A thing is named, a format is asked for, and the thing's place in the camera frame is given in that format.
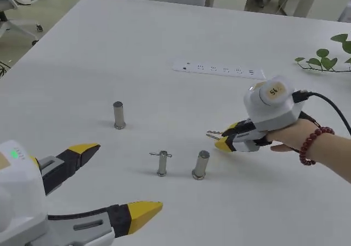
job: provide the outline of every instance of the chair leg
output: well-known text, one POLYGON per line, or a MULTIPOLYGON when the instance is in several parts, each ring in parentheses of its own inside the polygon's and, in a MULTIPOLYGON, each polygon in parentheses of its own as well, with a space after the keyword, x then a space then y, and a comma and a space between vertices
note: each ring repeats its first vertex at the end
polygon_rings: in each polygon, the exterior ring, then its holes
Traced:
POLYGON ((10 26, 8 25, 7 22, 1 22, 0 21, 0 37, 4 35, 6 30, 8 30, 10 26))
POLYGON ((36 35, 34 35, 33 33, 31 33, 30 31, 14 24, 12 21, 7 21, 7 24, 10 26, 10 29, 12 30, 16 30, 24 35, 28 35, 30 37, 32 37, 35 41, 39 40, 38 37, 36 35))

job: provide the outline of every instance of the chair wheel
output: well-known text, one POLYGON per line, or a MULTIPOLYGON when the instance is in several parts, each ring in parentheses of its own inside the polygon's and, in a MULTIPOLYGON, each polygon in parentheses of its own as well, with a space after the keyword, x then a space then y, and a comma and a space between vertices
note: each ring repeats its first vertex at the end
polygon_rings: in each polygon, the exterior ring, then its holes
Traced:
POLYGON ((37 25, 37 32, 42 32, 42 31, 43 31, 42 25, 37 25))

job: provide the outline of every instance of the plant stem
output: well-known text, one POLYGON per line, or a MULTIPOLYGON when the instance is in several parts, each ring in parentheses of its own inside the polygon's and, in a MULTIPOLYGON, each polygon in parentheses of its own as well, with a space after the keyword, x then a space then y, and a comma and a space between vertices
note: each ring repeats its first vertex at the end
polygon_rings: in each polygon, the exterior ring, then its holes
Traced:
MULTIPOLYGON (((321 71, 321 69, 317 69, 317 68, 313 68, 312 66, 310 67, 303 67, 301 64, 297 63, 298 66, 301 67, 301 69, 304 69, 304 70, 316 70, 316 71, 321 71)), ((351 67, 349 67, 348 70, 345 70, 345 71, 335 71, 334 69, 332 70, 322 70, 322 72, 351 72, 351 67)))

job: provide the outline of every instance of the black cable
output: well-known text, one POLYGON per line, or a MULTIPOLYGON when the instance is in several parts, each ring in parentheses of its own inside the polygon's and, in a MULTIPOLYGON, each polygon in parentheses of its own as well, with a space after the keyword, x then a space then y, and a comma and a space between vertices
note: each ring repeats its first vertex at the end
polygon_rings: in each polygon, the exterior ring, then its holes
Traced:
POLYGON ((2 61, 0 61, 0 64, 2 64, 2 65, 4 65, 4 66, 6 66, 7 68, 11 69, 11 67, 10 67, 10 66, 8 66, 8 65, 7 65, 7 64, 5 64, 5 63, 3 63, 2 61))
POLYGON ((346 120, 345 116, 343 115, 343 113, 342 113, 342 112, 340 111, 340 109, 336 106, 336 104, 333 103, 332 100, 330 100, 329 98, 325 97, 325 96, 322 95, 322 94, 315 93, 315 92, 313 92, 313 91, 309 91, 309 92, 307 93, 307 95, 308 95, 308 96, 312 96, 312 95, 317 96, 317 97, 319 97, 319 98, 322 98, 322 99, 323 99, 324 101, 326 101, 328 104, 330 104, 330 105, 334 108, 334 110, 338 113, 338 115, 340 116, 341 120, 344 122, 344 124, 345 124, 347 130, 349 131, 349 134, 351 135, 351 127, 350 127, 349 122, 347 122, 347 120, 346 120))

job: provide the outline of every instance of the green indicator light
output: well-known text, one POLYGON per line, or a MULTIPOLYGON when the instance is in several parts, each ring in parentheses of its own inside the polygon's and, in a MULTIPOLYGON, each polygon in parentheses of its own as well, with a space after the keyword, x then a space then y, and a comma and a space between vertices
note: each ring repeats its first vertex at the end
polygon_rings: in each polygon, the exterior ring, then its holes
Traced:
POLYGON ((17 154, 17 152, 15 150, 11 150, 11 156, 13 158, 18 158, 18 154, 17 154))

